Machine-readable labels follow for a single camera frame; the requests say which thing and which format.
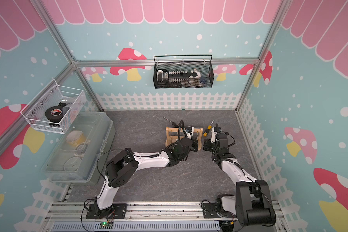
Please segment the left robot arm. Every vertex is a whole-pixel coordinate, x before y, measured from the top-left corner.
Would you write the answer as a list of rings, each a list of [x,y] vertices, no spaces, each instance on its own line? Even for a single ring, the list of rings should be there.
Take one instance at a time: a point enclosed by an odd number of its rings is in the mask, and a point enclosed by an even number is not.
[[[185,126],[181,121],[178,125],[177,140],[160,152],[139,153],[131,148],[122,149],[105,165],[104,183],[98,196],[87,210],[86,219],[106,218],[107,221],[116,216],[114,198],[119,188],[125,185],[135,172],[148,168],[173,167],[186,161],[191,151],[196,152],[199,141],[194,136],[195,129]]]

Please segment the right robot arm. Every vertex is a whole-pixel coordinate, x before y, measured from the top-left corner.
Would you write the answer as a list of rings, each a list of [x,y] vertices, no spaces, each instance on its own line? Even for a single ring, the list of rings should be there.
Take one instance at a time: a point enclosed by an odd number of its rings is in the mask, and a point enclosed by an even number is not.
[[[231,137],[228,132],[224,132],[217,124],[211,132],[211,139],[204,140],[203,150],[212,153],[212,162],[235,184],[234,195],[225,194],[217,197],[217,215],[221,218],[233,217],[242,228],[253,225],[274,226],[277,216],[267,182],[250,175],[229,151],[235,142],[228,143],[228,138]]]

